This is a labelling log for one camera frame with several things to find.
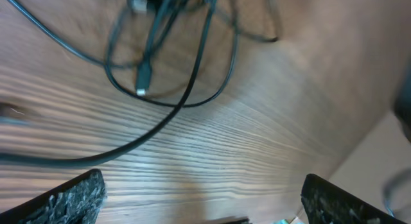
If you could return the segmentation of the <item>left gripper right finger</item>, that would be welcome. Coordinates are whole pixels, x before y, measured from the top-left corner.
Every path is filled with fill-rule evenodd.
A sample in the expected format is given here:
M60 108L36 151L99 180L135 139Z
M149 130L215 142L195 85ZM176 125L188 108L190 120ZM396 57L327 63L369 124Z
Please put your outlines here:
M315 174L308 174L301 202L309 224L405 224Z

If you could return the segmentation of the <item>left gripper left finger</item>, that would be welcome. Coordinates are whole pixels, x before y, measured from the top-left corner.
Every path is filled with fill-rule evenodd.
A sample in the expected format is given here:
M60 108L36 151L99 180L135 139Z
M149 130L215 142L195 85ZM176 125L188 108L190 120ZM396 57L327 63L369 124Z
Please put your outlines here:
M91 169L1 213L1 223L95 223L107 198L102 172Z

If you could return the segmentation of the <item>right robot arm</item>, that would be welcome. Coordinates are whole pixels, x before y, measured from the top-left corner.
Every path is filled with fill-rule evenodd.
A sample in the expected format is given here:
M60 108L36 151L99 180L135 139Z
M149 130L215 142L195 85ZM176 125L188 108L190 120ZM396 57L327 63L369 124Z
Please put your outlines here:
M410 141L410 63L407 64L393 111L400 122L405 137Z

